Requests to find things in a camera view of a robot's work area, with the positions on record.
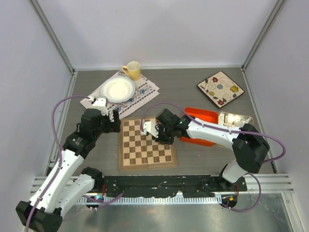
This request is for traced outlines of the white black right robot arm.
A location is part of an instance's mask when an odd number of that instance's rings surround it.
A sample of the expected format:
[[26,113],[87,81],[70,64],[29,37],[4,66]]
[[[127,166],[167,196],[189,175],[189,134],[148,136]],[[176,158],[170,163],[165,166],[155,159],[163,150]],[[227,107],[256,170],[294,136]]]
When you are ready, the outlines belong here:
[[259,173],[269,151],[269,144],[253,125],[230,128],[188,114],[178,117],[168,109],[149,125],[148,132],[163,145],[172,144],[176,137],[184,137],[210,141],[232,150],[235,158],[221,170],[218,178],[218,185],[224,191],[231,190],[245,174]]

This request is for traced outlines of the floral square plate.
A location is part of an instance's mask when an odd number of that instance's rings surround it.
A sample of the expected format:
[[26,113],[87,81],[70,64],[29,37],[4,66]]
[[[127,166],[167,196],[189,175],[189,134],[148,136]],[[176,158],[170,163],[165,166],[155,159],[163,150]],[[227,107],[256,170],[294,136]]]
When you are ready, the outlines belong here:
[[223,71],[219,71],[197,84],[197,88],[218,108],[245,93],[244,89]]

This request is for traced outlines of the gold tray of light pieces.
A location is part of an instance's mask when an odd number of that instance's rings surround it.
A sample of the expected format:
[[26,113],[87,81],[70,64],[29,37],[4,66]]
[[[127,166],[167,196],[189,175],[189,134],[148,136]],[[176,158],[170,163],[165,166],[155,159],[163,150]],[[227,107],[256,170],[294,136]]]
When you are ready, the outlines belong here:
[[227,127],[243,127],[244,124],[253,125],[253,118],[251,116],[237,115],[228,112],[219,112],[218,125]]

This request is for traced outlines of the aluminium frame rail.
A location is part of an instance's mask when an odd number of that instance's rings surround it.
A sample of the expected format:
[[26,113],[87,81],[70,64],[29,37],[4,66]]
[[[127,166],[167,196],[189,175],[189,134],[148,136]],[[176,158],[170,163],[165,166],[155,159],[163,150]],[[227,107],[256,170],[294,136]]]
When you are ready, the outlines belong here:
[[68,206],[82,199],[99,197],[105,203],[120,195],[119,203],[169,203],[181,199],[203,202],[213,198],[226,202],[243,193],[292,193],[290,179],[285,174],[245,175],[235,184],[223,188],[219,178],[212,175],[149,175],[103,176],[101,173],[81,174],[65,179],[57,176],[51,186],[50,179],[38,177],[33,186],[32,204],[52,210]]

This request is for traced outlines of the yellow mug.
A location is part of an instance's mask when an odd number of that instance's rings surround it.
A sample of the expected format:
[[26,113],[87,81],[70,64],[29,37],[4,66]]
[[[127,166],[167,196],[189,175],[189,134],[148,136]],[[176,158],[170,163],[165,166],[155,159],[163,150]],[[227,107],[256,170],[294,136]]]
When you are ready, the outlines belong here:
[[137,61],[131,61],[126,66],[122,67],[122,71],[128,75],[133,81],[140,79],[141,67]]

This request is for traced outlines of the white paper bowl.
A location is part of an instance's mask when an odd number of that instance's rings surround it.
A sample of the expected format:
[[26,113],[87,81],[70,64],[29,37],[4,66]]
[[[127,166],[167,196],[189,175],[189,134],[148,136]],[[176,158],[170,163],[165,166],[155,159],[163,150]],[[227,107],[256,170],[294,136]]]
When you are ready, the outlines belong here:
[[100,95],[109,102],[121,103],[129,100],[135,93],[134,82],[127,77],[113,77],[105,81],[100,87]]

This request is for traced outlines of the orange plastic tray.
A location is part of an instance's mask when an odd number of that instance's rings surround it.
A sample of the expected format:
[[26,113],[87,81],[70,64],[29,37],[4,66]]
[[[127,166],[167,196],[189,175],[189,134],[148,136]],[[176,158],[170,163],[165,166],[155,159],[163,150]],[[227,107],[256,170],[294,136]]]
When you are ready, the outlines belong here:
[[[203,121],[214,123],[214,124],[218,123],[218,114],[214,111],[186,107],[185,112],[188,113],[190,116],[197,117]],[[179,140],[185,143],[202,145],[202,146],[207,146],[207,147],[211,147],[214,145],[213,142],[201,140],[201,139],[189,139],[189,138],[181,137]]]

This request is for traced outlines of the wooden chess board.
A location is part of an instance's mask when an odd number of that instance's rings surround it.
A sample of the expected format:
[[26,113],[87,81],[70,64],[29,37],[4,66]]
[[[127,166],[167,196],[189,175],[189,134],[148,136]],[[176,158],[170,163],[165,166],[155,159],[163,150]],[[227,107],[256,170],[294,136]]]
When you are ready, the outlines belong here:
[[121,120],[118,157],[120,171],[177,166],[175,146],[161,145],[150,134],[142,135],[138,118]]

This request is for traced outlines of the patterned cloth placemat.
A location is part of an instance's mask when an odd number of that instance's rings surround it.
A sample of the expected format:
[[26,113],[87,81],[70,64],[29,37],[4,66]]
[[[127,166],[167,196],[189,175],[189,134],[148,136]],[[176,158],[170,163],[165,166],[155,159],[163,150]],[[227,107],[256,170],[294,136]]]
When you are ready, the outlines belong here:
[[[110,78],[119,77],[119,76],[129,78],[122,71],[118,71]],[[112,115],[113,110],[117,110],[119,112],[119,117],[122,119],[124,117],[129,116],[133,112],[137,111],[147,102],[149,102],[154,97],[159,95],[159,92],[158,92],[159,87],[155,83],[147,79],[145,76],[140,75],[140,79],[137,81],[133,81],[133,82],[136,86],[135,88],[136,90],[135,90],[134,95],[129,100],[125,102],[121,102],[121,103],[112,103],[108,101],[107,109],[108,109],[111,120],[113,120],[113,115]],[[94,98],[102,97],[100,95],[101,85],[97,89],[95,89],[89,96],[94,97]]]

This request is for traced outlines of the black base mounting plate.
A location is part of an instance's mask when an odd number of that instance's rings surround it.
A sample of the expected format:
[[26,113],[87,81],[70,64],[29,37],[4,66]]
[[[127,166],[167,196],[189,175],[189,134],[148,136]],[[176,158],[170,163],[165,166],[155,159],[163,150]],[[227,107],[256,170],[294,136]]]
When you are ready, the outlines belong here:
[[178,192],[185,198],[210,197],[217,192],[246,192],[245,178],[236,183],[226,183],[213,175],[128,175],[105,176],[87,193],[116,197],[123,193],[126,198],[167,198]]

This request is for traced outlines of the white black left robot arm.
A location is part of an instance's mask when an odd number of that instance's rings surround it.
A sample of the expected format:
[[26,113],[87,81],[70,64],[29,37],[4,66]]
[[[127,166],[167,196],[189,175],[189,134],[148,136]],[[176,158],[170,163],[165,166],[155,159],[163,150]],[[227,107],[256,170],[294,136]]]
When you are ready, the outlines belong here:
[[87,192],[102,189],[102,172],[95,168],[83,169],[73,184],[67,187],[75,170],[83,163],[103,133],[119,132],[121,121],[117,110],[113,120],[98,109],[86,109],[76,130],[66,138],[61,155],[48,177],[30,198],[20,201],[17,215],[26,230],[56,232],[71,207]]

